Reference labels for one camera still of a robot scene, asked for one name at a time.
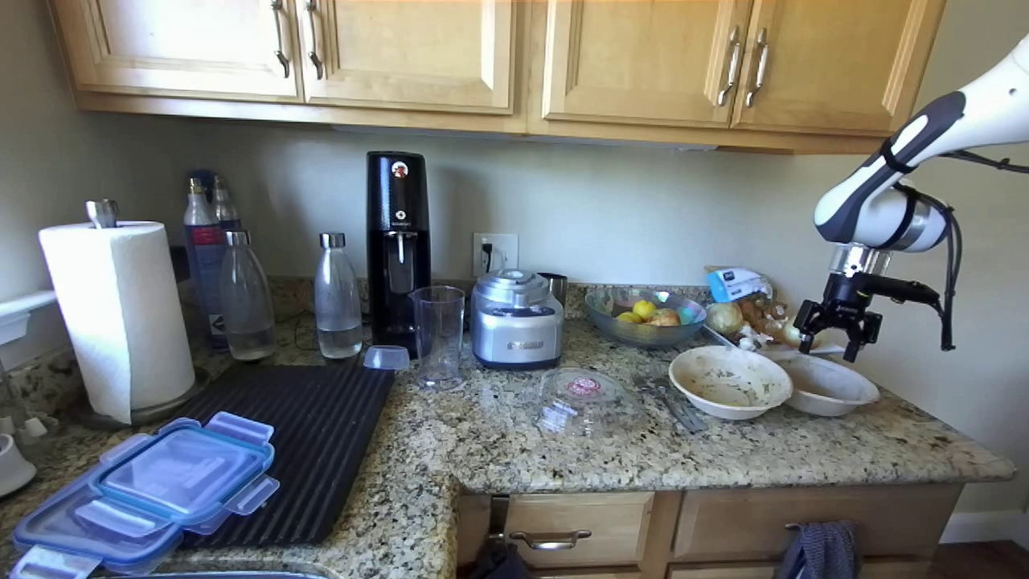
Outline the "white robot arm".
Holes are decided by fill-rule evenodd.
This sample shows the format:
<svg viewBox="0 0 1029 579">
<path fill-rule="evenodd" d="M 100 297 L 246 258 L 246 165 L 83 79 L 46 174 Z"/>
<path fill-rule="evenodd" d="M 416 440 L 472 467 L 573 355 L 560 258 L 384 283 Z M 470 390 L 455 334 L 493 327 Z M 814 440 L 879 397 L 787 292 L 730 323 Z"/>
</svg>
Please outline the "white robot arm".
<svg viewBox="0 0 1029 579">
<path fill-rule="evenodd" d="M 873 297 L 923 301 L 937 315 L 941 348 L 952 352 L 952 300 L 962 270 L 962 229 L 953 212 L 919 192 L 909 174 L 933 157 L 981 165 L 981 145 L 1029 141 L 1029 35 L 989 70 L 925 104 L 841 183 L 814 205 L 814 229 L 836 242 L 824 300 L 803 300 L 793 317 L 801 352 L 827 327 L 844 334 L 844 361 L 877 341 Z M 928 251 L 949 243 L 945 292 L 917 281 L 883 277 L 887 251 Z"/>
</svg>

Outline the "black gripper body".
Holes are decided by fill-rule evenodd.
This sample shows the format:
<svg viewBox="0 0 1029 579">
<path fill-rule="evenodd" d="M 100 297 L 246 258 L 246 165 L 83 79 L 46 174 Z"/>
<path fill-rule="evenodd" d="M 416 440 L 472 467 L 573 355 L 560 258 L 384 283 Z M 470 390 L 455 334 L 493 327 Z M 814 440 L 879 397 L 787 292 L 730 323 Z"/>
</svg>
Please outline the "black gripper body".
<svg viewBox="0 0 1029 579">
<path fill-rule="evenodd" d="M 892 281 L 879 273 L 832 273 L 827 281 L 814 327 L 841 327 L 849 338 L 873 338 L 879 327 L 879 315 L 872 311 L 873 297 L 937 308 L 937 292 L 925 283 Z"/>
</svg>

